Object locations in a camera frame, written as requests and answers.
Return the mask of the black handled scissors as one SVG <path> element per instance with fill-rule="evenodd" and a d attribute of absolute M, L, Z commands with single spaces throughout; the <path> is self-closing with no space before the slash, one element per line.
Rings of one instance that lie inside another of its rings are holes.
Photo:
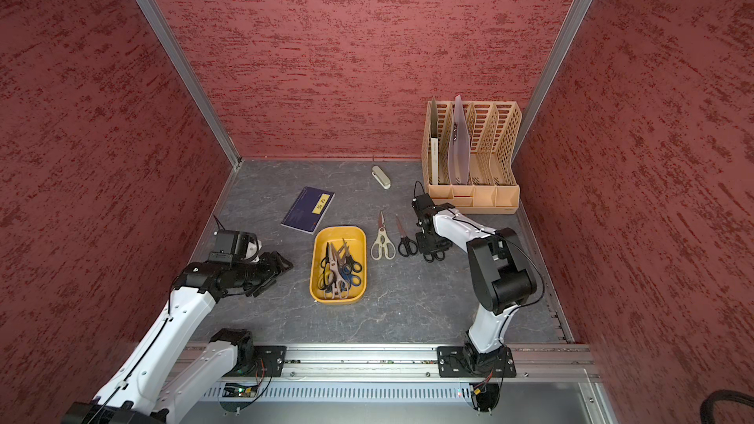
<path fill-rule="evenodd" d="M 404 228 L 404 225 L 402 223 L 400 216 L 396 214 L 395 217 L 396 217 L 396 224 L 397 224 L 399 234 L 400 234 L 400 241 L 398 245 L 399 255 L 402 257 L 411 257 L 414 255 L 417 255 L 418 254 L 417 242 L 408 235 L 408 232 Z"/>
<path fill-rule="evenodd" d="M 452 243 L 449 241 L 418 241 L 418 250 L 422 254 L 424 260 L 428 263 L 434 261 L 443 261 L 445 259 L 445 252 L 452 247 Z"/>

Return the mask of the cream handled kitchen scissors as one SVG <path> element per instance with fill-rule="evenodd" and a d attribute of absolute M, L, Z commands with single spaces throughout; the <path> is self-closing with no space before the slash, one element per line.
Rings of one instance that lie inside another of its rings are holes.
<path fill-rule="evenodd" d="M 383 258 L 393 260 L 396 255 L 397 249 L 387 233 L 384 212 L 380 211 L 378 215 L 378 231 L 370 249 L 370 256 L 373 260 L 381 260 Z"/>

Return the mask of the yellow and black scissors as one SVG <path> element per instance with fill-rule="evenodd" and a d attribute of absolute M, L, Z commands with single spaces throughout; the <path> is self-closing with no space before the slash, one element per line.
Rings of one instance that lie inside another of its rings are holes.
<path fill-rule="evenodd" d="M 332 284 L 334 283 L 334 274 L 330 269 L 330 255 L 329 251 L 326 251 L 325 255 L 320 261 L 320 271 L 317 281 L 317 288 L 322 292 L 330 292 Z"/>

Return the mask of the pink handled scissors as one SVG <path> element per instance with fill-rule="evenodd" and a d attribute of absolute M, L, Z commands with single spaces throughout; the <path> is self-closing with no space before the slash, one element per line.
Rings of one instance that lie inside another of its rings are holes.
<path fill-rule="evenodd" d="M 328 243 L 328 251 L 330 255 L 330 269 L 334 274 L 334 283 L 332 284 L 330 294 L 333 300 L 335 298 L 344 300 L 349 295 L 350 287 L 339 272 L 339 254 L 332 243 Z"/>

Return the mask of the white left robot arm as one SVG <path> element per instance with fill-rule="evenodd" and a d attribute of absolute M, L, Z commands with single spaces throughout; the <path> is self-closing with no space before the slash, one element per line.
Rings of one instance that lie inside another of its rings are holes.
<path fill-rule="evenodd" d="M 169 376 L 189 339 L 212 309 L 229 296 L 259 296 L 293 265 L 277 251 L 253 262 L 190 263 L 141 342 L 90 402 L 75 402 L 65 423 L 180 423 L 224 376 L 260 379 L 266 390 L 280 376 L 284 347 L 257 347 L 250 331 L 222 329 L 200 357 Z"/>

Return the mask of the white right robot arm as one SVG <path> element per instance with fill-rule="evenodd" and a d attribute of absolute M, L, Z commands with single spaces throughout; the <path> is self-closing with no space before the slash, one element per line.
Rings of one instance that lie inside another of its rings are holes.
<path fill-rule="evenodd" d="M 451 245 L 467 255 L 479 306 L 467 331 L 465 361 L 479 369 L 502 355 L 516 312 L 541 302 L 544 278 L 511 229 L 479 224 L 449 204 L 420 209 L 416 216 L 417 242 L 425 258 Z"/>

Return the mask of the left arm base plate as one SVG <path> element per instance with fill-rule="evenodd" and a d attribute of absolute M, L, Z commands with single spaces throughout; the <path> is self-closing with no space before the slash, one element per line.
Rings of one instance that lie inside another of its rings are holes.
<path fill-rule="evenodd" d="M 282 375 L 287 351 L 284 345 L 238 345 L 234 366 L 222 377 L 278 378 Z"/>

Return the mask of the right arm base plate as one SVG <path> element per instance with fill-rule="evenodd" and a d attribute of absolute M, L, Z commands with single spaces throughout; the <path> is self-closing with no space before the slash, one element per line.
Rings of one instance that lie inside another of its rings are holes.
<path fill-rule="evenodd" d="M 442 378 L 516 378 L 516 365 L 509 347 L 502 345 L 490 353 L 479 353 L 471 344 L 463 347 L 437 347 Z"/>

